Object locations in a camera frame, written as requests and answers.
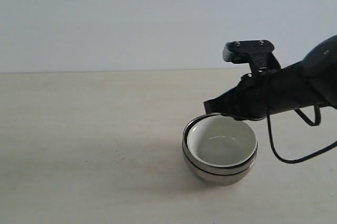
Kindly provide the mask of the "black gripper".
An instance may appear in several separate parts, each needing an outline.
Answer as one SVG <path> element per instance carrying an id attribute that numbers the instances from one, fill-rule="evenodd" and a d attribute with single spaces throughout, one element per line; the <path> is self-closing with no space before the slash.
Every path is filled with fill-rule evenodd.
<path id="1" fill-rule="evenodd" d="M 206 114 L 219 113 L 236 121 L 260 121 L 267 114 L 282 112 L 281 71 L 244 74 L 238 85 L 220 96 L 204 101 Z"/>

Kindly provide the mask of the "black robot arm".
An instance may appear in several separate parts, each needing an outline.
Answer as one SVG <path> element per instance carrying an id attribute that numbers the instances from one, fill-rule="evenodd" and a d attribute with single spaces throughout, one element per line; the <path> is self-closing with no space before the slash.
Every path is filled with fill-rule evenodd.
<path id="1" fill-rule="evenodd" d="M 299 62 L 281 67 L 268 40 L 226 43 L 223 60 L 249 64 L 237 86 L 204 102 L 205 112 L 238 120 L 262 120 L 309 106 L 336 107 L 336 36 L 317 46 Z"/>

